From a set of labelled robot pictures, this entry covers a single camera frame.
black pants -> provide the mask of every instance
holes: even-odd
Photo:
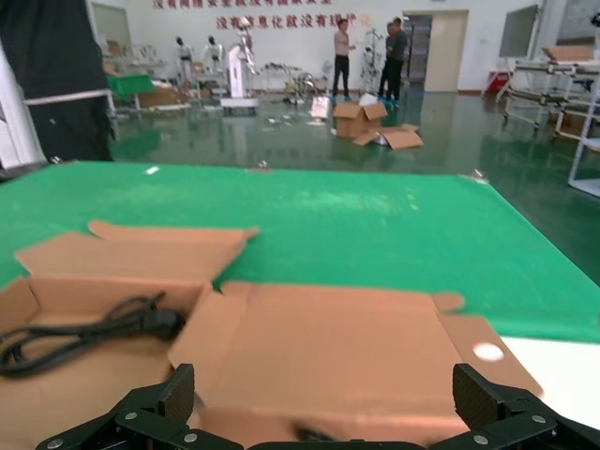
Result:
[[[383,92],[385,89],[385,82],[387,82],[389,88],[389,78],[390,78],[390,60],[389,58],[385,60],[385,66],[383,66],[382,72],[382,81],[379,83],[379,97],[383,97]]]
[[[390,58],[388,60],[387,98],[400,100],[400,83],[402,82],[402,64],[404,61]]]
[[[106,96],[30,106],[47,159],[112,161]]]
[[[344,96],[349,96],[348,75],[350,74],[350,58],[348,56],[336,55],[336,75],[334,76],[334,97],[338,94],[339,74],[342,74],[344,81]]]

person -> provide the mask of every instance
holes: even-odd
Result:
[[[384,93],[384,88],[385,88],[385,82],[388,82],[389,85],[389,59],[390,59],[390,55],[389,52],[387,51],[387,49],[390,47],[390,43],[391,43],[391,39],[392,39],[392,35],[394,34],[394,23],[393,22],[389,22],[387,24],[387,38],[385,39],[385,65],[383,66],[383,71],[382,71],[382,80],[379,84],[379,98],[383,99],[383,93]]]
[[[183,85],[184,81],[191,76],[191,47],[184,43],[184,40],[177,37],[175,40],[177,46],[177,68],[179,69],[179,82]]]
[[[208,37],[208,44],[204,47],[204,56],[202,60],[206,61],[208,56],[210,56],[210,59],[213,62],[213,70],[215,72],[220,72],[223,63],[223,46],[217,44],[215,38],[212,36]]]
[[[340,19],[337,21],[337,32],[334,35],[334,45],[336,47],[336,63],[334,75],[333,99],[338,96],[339,75],[342,76],[344,83],[344,97],[350,100],[350,91],[348,89],[348,76],[350,75],[350,50],[356,47],[350,45],[348,36],[348,19]]]
[[[108,83],[85,0],[0,2],[0,40],[46,159],[112,161]]]
[[[404,21],[399,17],[393,20],[394,34],[391,36],[387,46],[388,62],[388,81],[386,100],[392,105],[397,105],[400,100],[400,84],[402,82],[402,64],[404,63],[404,50],[408,44],[408,38],[404,33]]]

green table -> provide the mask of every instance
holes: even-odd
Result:
[[[135,74],[119,77],[107,77],[109,87],[120,98],[135,96],[142,92],[154,91],[154,85],[149,75]]]
[[[0,187],[0,284],[19,248],[98,218],[250,227],[224,279],[458,292],[504,336],[600,342],[600,290],[493,187],[457,176],[76,163]]]

open cardboard box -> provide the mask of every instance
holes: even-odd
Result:
[[[372,128],[380,127],[387,111],[381,102],[360,106],[357,102],[347,101],[336,106],[333,116],[337,119],[339,138],[357,138]]]
[[[354,140],[358,145],[369,145],[383,139],[392,150],[423,146],[421,137],[417,134],[419,127],[402,124],[398,127],[375,127],[361,134]]]
[[[17,253],[31,276],[0,292],[0,333],[26,324],[94,322],[127,298],[161,291],[163,308],[189,313],[257,232],[105,222],[90,229],[95,236],[69,232]],[[195,345],[210,348],[211,340]],[[152,337],[117,339],[35,377],[0,378],[0,443],[35,448],[106,413],[131,389],[164,381],[170,345]]]
[[[67,233],[17,254],[31,277],[0,292],[0,333],[88,323],[160,291],[162,306],[190,313],[187,325],[173,344],[118,339],[36,377],[0,379],[9,448],[98,417],[180,363],[195,367],[202,428],[244,446],[306,431],[415,443],[455,435],[466,429],[452,400],[458,362],[540,393],[483,318],[454,314],[458,295],[244,282],[217,293],[210,281],[256,230],[90,228],[96,236]],[[503,359],[478,359],[481,343]]]
[[[455,363],[541,393],[484,318],[454,313],[462,305],[456,294],[229,282],[197,303],[169,357],[194,365],[202,428],[245,447],[306,431],[434,443],[466,430]],[[502,359],[479,359],[479,344]]]

metal shelf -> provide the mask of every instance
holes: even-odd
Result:
[[[590,107],[588,108],[588,113],[586,114],[585,123],[583,125],[583,129],[581,130],[581,136],[579,137],[579,144],[577,145],[577,152],[575,153],[573,165],[571,166],[571,172],[569,173],[569,186],[593,195],[594,197],[600,197],[600,178],[577,179],[577,174],[581,158],[583,157],[583,152],[586,151],[586,149],[591,149],[595,152],[598,152],[598,149],[600,149],[600,138],[588,137],[597,107],[597,101],[600,97],[598,89],[600,89],[600,75],[598,75],[592,87],[593,94],[590,101]]]

